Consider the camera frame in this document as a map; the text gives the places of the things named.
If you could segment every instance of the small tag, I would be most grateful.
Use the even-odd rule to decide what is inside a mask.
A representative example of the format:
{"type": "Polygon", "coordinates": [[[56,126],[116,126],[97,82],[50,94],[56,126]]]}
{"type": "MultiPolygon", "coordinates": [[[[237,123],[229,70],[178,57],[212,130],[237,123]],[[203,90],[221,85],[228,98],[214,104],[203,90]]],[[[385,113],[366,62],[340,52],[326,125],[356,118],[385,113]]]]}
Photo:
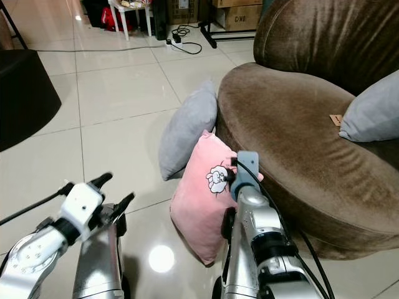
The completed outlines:
{"type": "Polygon", "coordinates": [[[330,114],[330,118],[332,120],[332,122],[336,125],[336,126],[341,126],[341,122],[342,122],[342,115],[338,114],[330,114]]]}
{"type": "Polygon", "coordinates": [[[188,0],[179,0],[179,9],[188,9],[188,0]]]}

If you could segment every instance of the cartoon sheep print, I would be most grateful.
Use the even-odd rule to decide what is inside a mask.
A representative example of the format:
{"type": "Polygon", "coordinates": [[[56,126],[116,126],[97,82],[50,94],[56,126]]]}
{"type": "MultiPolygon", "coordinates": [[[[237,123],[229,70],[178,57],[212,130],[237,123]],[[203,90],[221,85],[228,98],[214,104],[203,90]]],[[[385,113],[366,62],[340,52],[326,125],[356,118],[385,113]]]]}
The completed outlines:
{"type": "Polygon", "coordinates": [[[209,189],[212,193],[222,193],[227,185],[227,169],[223,166],[216,166],[206,175],[209,181],[209,189]]]}

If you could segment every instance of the black cable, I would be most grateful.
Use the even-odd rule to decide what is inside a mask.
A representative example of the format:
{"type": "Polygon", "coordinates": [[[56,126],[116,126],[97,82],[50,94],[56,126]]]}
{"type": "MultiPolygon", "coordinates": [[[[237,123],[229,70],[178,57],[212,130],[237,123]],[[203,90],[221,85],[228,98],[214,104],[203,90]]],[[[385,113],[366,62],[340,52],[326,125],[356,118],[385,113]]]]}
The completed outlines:
{"type": "Polygon", "coordinates": [[[117,50],[35,50],[35,51],[37,51],[37,52],[72,52],[72,53],[74,53],[74,52],[123,52],[123,51],[138,50],[138,49],[151,49],[151,48],[164,48],[164,45],[156,45],[153,47],[146,45],[144,47],[134,47],[134,48],[117,49],[117,50]]]}
{"type": "Polygon", "coordinates": [[[191,55],[196,55],[196,54],[198,54],[198,53],[200,53],[200,52],[202,51],[202,45],[197,44],[196,42],[182,42],[182,44],[183,44],[183,45],[187,45],[187,44],[198,45],[200,48],[199,48],[199,50],[198,50],[197,52],[188,52],[188,51],[186,51],[185,49],[182,49],[182,48],[180,48],[180,47],[175,46],[174,44],[171,44],[171,45],[172,45],[173,47],[175,47],[175,48],[177,48],[177,49],[179,49],[179,50],[181,50],[181,51],[183,51],[183,52],[185,52],[185,53],[187,53],[187,54],[191,54],[191,55]]]}
{"type": "Polygon", "coordinates": [[[322,296],[324,299],[329,299],[329,296],[327,295],[327,293],[325,292],[323,286],[321,285],[321,283],[319,282],[319,280],[316,278],[316,276],[313,274],[312,270],[307,266],[307,264],[305,263],[305,261],[303,260],[302,257],[300,257],[299,254],[296,254],[296,258],[300,260],[302,266],[305,268],[306,273],[310,276],[310,278],[313,280],[314,284],[316,285],[316,287],[319,289],[319,291],[321,292],[322,296]]]}
{"type": "Polygon", "coordinates": [[[176,34],[176,35],[178,35],[180,37],[184,37],[184,36],[186,36],[187,34],[190,33],[190,30],[187,27],[194,28],[194,29],[200,28],[199,26],[192,26],[192,25],[188,25],[188,24],[187,25],[179,25],[176,29],[173,29],[171,31],[171,33],[172,33],[172,35],[176,34]]]}
{"type": "MultiPolygon", "coordinates": [[[[279,208],[276,206],[276,203],[273,201],[273,198],[270,196],[270,194],[268,193],[268,191],[265,189],[265,187],[263,187],[263,185],[261,184],[261,182],[257,179],[256,175],[244,164],[242,164],[242,162],[238,161],[238,159],[236,160],[237,164],[240,165],[242,168],[244,168],[244,170],[255,180],[255,182],[257,182],[257,184],[259,185],[259,187],[261,188],[261,191],[263,193],[263,195],[265,195],[267,197],[267,199],[269,200],[269,202],[272,204],[272,207],[276,210],[277,214],[279,215],[280,221],[281,221],[281,226],[284,229],[284,232],[286,233],[287,239],[289,241],[291,241],[292,243],[294,243],[294,241],[291,239],[291,234],[289,233],[288,229],[287,229],[287,225],[284,221],[284,218],[282,217],[282,214],[280,213],[279,208]]],[[[321,292],[321,294],[323,295],[323,297],[325,299],[335,299],[334,297],[334,293],[332,293],[332,289],[331,289],[331,285],[330,282],[327,278],[327,276],[325,275],[323,266],[321,265],[319,259],[317,258],[316,252],[314,251],[312,244],[309,242],[306,242],[306,245],[308,246],[310,252],[315,254],[316,259],[314,258],[313,254],[313,258],[315,260],[316,266],[319,269],[319,272],[323,278],[324,284],[327,288],[327,291],[330,290],[332,296],[328,296],[327,293],[325,292],[323,286],[321,285],[321,283],[318,281],[318,279],[316,278],[316,276],[313,274],[313,272],[310,270],[310,268],[306,265],[305,261],[302,259],[302,257],[300,257],[300,255],[298,253],[296,253],[296,257],[300,260],[301,264],[303,265],[303,267],[305,268],[305,271],[309,274],[309,276],[311,277],[311,279],[313,280],[313,282],[315,283],[316,287],[319,289],[319,291],[321,292]]]]}
{"type": "Polygon", "coordinates": [[[13,220],[14,218],[16,218],[18,216],[21,216],[22,214],[25,214],[26,212],[29,212],[30,210],[34,209],[35,207],[41,206],[42,204],[49,202],[51,199],[54,199],[59,195],[67,195],[73,186],[74,186],[73,183],[68,183],[64,187],[59,189],[56,193],[50,195],[49,197],[46,197],[45,199],[42,199],[41,201],[35,202],[34,204],[31,204],[30,206],[27,206],[27,207],[23,208],[22,210],[0,220],[0,226],[13,220]]]}
{"type": "Polygon", "coordinates": [[[316,251],[314,250],[311,242],[309,241],[309,239],[305,235],[305,233],[303,231],[301,231],[300,229],[299,229],[299,233],[302,236],[303,240],[305,241],[307,248],[309,248],[310,254],[312,255],[314,262],[316,263],[316,266],[319,269],[319,272],[323,278],[323,282],[324,282],[325,288],[327,289],[327,293],[329,294],[330,299],[335,299],[334,292],[332,291],[329,279],[327,278],[327,276],[324,272],[323,266],[320,263],[319,258],[317,257],[316,251]]]}
{"type": "Polygon", "coordinates": [[[9,255],[10,255],[10,252],[11,252],[11,250],[10,250],[9,252],[7,252],[6,256],[4,257],[4,260],[2,260],[2,262],[1,262],[1,266],[0,266],[0,276],[2,275],[2,272],[4,271],[4,268],[6,267],[6,264],[7,264],[7,261],[8,261],[8,257],[9,257],[9,255]]]}

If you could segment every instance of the pink pillow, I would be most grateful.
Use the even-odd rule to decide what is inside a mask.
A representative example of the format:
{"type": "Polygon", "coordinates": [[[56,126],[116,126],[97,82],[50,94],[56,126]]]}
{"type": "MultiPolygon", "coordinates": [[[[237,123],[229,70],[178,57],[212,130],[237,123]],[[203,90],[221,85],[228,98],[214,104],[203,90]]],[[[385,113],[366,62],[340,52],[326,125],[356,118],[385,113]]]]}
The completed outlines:
{"type": "Polygon", "coordinates": [[[220,229],[225,210],[237,207],[224,180],[226,168],[235,172],[230,162],[236,156],[218,137],[204,131],[171,201],[172,221],[205,265],[214,262],[224,242],[220,229]]]}

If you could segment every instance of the brown velvet sofa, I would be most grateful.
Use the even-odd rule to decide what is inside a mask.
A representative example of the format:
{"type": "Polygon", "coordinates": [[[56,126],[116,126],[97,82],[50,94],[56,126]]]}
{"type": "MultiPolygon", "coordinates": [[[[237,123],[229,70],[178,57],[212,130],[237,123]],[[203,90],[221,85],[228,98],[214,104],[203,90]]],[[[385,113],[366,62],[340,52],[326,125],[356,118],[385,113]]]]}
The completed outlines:
{"type": "Polygon", "coordinates": [[[398,0],[275,0],[256,63],[219,89],[217,135],[259,153],[262,183],[298,246],[300,227],[322,258],[399,247],[398,140],[353,143],[329,118],[399,69],[398,16],[398,0]]]}

